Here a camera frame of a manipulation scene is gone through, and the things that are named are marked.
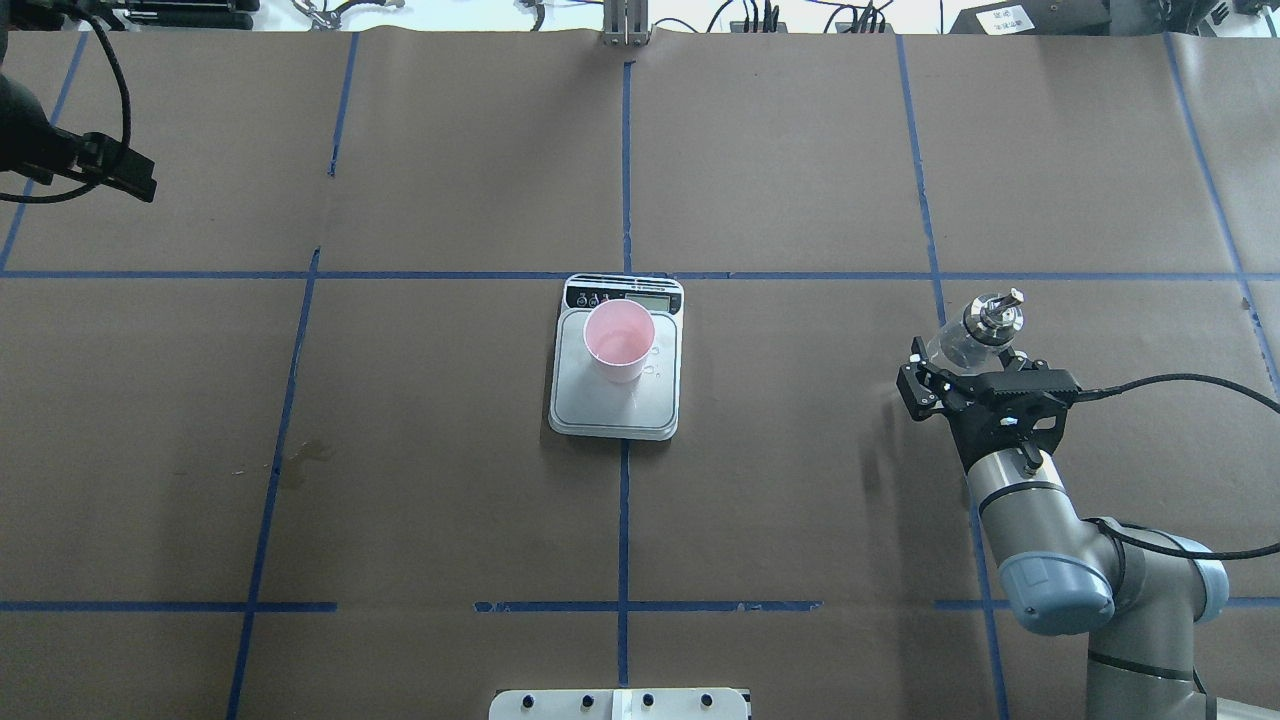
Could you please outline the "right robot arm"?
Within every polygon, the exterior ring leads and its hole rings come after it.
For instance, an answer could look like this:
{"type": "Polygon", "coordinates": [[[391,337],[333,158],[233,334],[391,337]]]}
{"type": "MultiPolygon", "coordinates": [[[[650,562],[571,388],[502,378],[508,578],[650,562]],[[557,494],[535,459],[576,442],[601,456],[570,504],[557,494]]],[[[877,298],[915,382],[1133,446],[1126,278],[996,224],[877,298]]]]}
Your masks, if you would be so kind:
{"type": "Polygon", "coordinates": [[[1201,544],[1082,518],[1053,461],[1068,410],[1092,398],[1070,373],[1002,351],[1004,368],[959,375],[922,338],[899,370],[916,421],[943,416],[1016,621],[1089,638],[1089,719],[1266,719],[1197,676],[1196,626],[1221,614],[1228,575],[1201,544]]]}

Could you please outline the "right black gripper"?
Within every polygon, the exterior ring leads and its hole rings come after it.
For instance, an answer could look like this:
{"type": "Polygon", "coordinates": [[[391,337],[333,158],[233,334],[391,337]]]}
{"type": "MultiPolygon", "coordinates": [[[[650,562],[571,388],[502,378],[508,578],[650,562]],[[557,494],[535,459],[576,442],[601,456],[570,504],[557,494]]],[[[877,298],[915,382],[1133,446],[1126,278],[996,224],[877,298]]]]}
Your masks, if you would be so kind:
{"type": "MultiPolygon", "coordinates": [[[[1000,352],[1004,372],[1036,369],[1036,360],[1016,348],[1000,352]]],[[[911,340],[908,360],[899,365],[896,387],[913,421],[950,416],[950,432],[965,473],[984,457],[1011,450],[1030,468],[1044,465],[1057,451],[1066,425],[1066,407],[1046,401],[997,407],[980,404],[961,409],[960,375],[929,360],[925,341],[911,340]]]]}

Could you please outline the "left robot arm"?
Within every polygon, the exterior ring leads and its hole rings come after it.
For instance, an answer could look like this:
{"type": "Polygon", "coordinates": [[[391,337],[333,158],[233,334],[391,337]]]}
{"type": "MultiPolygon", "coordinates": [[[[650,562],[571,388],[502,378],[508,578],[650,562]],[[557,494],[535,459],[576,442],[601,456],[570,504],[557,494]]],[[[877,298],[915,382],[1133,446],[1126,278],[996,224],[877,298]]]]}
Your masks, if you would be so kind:
{"type": "Polygon", "coordinates": [[[118,190],[141,202],[152,202],[157,190],[155,163],[129,145],[131,118],[124,114],[124,137],[101,132],[76,135],[56,127],[37,97],[23,85],[1,81],[1,169],[35,184],[54,178],[77,181],[73,190],[52,195],[3,193],[4,202],[51,205],[68,202],[99,187],[118,190]]]}

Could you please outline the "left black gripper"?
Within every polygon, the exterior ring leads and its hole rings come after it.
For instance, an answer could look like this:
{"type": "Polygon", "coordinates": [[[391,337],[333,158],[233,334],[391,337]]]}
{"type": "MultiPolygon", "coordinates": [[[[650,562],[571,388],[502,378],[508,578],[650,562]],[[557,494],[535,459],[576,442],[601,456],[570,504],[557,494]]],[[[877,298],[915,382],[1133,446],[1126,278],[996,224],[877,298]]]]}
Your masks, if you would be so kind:
{"type": "Polygon", "coordinates": [[[35,132],[35,182],[51,184],[56,176],[105,184],[141,202],[152,202],[155,163],[122,141],[100,132],[74,135],[56,127],[35,132]]]}

